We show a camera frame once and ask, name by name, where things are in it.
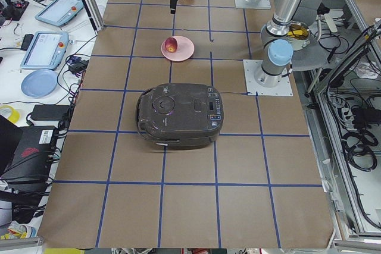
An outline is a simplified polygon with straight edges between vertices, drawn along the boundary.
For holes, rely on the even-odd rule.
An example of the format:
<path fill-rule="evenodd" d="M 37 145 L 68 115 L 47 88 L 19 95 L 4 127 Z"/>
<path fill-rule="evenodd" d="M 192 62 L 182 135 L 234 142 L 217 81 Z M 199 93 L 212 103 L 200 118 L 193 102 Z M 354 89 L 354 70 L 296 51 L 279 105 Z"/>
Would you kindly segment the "dark grey rice cooker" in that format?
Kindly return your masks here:
<path fill-rule="evenodd" d="M 136 104 L 138 133 L 157 145 L 209 145 L 217 140 L 223 121 L 221 94 L 205 84 L 164 83 L 144 91 Z"/>

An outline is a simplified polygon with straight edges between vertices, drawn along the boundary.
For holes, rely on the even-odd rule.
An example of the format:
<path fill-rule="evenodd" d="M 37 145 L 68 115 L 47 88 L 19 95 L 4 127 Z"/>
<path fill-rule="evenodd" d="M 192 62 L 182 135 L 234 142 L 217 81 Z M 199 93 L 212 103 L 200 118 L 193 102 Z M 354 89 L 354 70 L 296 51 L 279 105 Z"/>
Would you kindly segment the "black computer box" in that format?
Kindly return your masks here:
<path fill-rule="evenodd" d="M 1 180 L 8 184 L 47 181 L 57 139 L 54 126 L 17 127 L 1 117 Z"/>

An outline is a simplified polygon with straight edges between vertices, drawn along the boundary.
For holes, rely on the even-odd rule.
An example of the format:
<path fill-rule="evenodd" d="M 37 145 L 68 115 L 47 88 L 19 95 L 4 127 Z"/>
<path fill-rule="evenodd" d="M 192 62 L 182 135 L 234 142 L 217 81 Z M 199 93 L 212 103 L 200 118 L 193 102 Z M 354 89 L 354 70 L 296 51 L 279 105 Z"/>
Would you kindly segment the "black power adapter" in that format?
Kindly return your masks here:
<path fill-rule="evenodd" d="M 33 121 L 61 121 L 68 111 L 68 105 L 35 105 L 30 118 Z"/>

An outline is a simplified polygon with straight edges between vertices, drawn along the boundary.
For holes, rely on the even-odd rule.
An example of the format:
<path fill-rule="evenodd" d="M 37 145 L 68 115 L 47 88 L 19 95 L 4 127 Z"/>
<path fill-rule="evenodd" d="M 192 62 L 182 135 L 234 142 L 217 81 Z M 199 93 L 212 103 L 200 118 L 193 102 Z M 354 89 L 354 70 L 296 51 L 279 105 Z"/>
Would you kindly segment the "red apple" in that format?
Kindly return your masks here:
<path fill-rule="evenodd" d="M 177 42 L 176 38 L 175 37 L 168 37 L 164 41 L 164 49 L 169 53 L 176 52 L 178 49 L 178 42 Z"/>

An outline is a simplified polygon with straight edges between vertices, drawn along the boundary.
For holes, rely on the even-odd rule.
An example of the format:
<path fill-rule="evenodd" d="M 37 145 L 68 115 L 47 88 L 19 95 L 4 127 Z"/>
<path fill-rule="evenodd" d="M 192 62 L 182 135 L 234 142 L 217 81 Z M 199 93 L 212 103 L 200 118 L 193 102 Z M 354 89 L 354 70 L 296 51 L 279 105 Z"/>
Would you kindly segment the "yellow tape roll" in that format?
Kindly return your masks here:
<path fill-rule="evenodd" d="M 20 119 L 20 113 L 9 105 L 1 105 L 0 115 L 6 118 L 11 123 L 15 124 Z"/>

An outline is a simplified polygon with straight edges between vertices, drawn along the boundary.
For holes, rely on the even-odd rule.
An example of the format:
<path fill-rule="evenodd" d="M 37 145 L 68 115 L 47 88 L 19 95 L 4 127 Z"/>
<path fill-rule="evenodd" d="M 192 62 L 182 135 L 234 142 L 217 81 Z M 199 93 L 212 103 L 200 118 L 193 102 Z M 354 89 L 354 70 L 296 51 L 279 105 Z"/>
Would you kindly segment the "blue teach pendant near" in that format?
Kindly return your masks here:
<path fill-rule="evenodd" d="M 67 32 L 37 32 L 20 64 L 24 70 L 55 70 L 69 43 Z"/>

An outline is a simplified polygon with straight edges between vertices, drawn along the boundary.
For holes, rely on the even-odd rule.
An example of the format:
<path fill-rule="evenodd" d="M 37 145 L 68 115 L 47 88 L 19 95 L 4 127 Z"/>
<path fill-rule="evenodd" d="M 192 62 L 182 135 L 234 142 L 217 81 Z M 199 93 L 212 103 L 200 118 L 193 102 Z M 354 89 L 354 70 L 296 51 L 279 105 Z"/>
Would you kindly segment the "blue teach pendant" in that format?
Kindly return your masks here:
<path fill-rule="evenodd" d="M 67 32 L 37 32 L 20 64 L 24 70 L 55 70 L 69 43 Z"/>
<path fill-rule="evenodd" d="M 54 0 L 36 14 L 35 19 L 61 27 L 70 22 L 83 8 L 82 0 Z"/>

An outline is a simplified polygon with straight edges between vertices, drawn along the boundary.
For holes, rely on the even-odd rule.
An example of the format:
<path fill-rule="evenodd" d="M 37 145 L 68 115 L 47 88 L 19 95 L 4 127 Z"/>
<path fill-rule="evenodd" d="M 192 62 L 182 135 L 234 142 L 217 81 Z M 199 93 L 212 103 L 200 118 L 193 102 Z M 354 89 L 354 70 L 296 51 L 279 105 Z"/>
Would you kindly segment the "blue teach pendant far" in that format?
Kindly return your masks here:
<path fill-rule="evenodd" d="M 82 0 L 54 0 L 36 14 L 35 19 L 61 27 L 70 22 L 83 8 Z"/>

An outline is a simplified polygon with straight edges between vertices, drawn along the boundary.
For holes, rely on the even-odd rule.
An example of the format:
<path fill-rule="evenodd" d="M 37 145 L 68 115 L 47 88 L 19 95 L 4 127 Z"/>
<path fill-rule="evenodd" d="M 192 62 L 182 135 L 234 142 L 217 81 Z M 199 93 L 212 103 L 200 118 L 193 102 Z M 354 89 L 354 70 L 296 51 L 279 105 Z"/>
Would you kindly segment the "light blue plate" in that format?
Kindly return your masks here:
<path fill-rule="evenodd" d="M 52 93 L 57 86 L 57 75 L 49 69 L 36 70 L 24 78 L 21 91 L 29 97 L 41 98 Z"/>

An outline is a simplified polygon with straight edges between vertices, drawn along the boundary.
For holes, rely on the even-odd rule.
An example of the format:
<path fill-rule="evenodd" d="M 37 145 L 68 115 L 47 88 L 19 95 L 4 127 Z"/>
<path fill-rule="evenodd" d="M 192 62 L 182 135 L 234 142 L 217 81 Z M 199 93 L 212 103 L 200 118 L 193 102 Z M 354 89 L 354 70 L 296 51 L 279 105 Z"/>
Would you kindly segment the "pink plate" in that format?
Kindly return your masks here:
<path fill-rule="evenodd" d="M 184 36 L 172 36 L 178 42 L 178 49 L 176 52 L 169 53 L 164 49 L 164 42 L 161 45 L 161 53 L 170 61 L 182 62 L 189 59 L 195 52 L 193 42 Z"/>

